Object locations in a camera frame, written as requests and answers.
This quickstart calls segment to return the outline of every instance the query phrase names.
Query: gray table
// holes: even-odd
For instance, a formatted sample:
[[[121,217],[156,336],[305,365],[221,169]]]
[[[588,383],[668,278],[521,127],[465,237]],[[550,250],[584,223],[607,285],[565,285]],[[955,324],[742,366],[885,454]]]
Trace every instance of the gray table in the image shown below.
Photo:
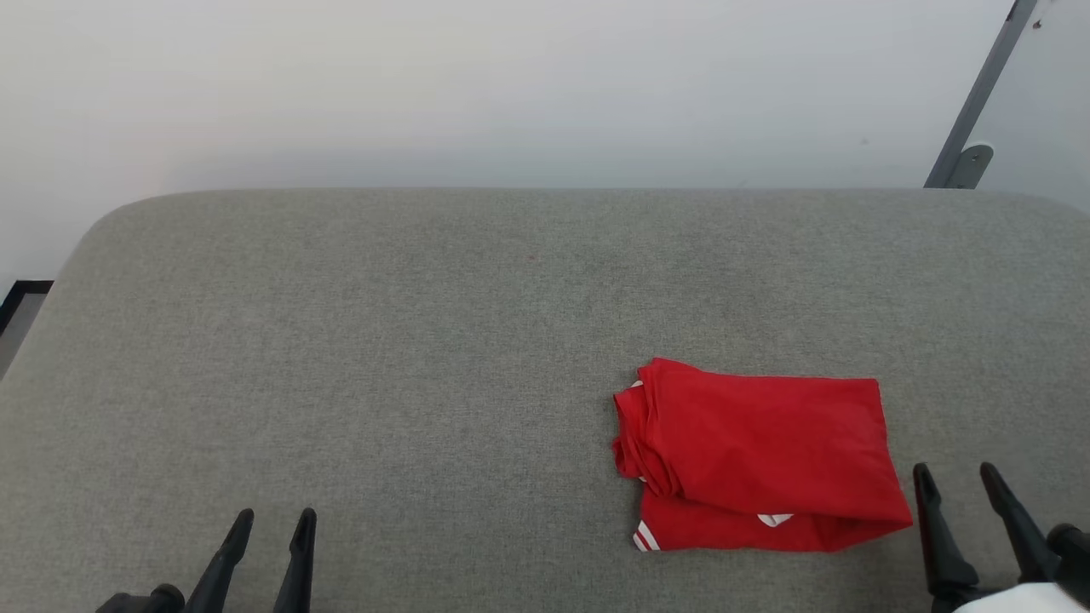
[[[922,611],[916,529],[836,555],[644,554],[610,395],[652,356],[874,376],[985,582],[977,478],[1090,526],[1090,218],[968,191],[240,191],[84,238],[0,383],[0,610],[193,588],[303,507],[315,611]]]

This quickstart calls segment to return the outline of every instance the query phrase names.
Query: red fabric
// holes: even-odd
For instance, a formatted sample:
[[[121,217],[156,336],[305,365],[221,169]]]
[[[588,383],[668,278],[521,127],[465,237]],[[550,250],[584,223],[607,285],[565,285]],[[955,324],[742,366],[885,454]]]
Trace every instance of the red fabric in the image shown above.
[[[735,376],[655,358],[614,399],[621,474],[662,550],[837,551],[912,525],[877,382]],[[777,527],[758,514],[794,514]]]

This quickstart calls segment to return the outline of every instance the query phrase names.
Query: red garment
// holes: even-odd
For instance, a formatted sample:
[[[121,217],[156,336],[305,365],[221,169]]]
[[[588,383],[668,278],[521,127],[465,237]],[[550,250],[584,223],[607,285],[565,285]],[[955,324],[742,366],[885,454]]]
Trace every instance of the red garment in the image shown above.
[[[837,551],[912,525],[876,381],[639,373],[614,397],[617,468],[646,482],[638,546]]]

